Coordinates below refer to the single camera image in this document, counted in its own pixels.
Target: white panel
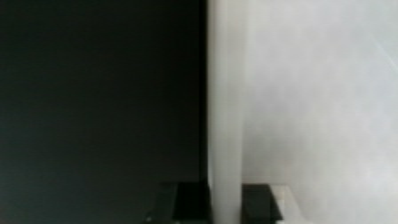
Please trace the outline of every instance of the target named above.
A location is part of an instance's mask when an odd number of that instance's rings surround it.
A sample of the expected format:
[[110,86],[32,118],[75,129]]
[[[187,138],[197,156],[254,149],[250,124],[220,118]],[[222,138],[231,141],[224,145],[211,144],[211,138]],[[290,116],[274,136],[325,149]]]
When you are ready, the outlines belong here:
[[[243,181],[288,183],[316,224],[398,220],[398,73],[378,42],[398,43],[398,14],[377,2],[252,0]],[[370,26],[371,8],[391,15],[375,11]]]
[[215,224],[240,223],[245,5],[210,1],[210,184]]

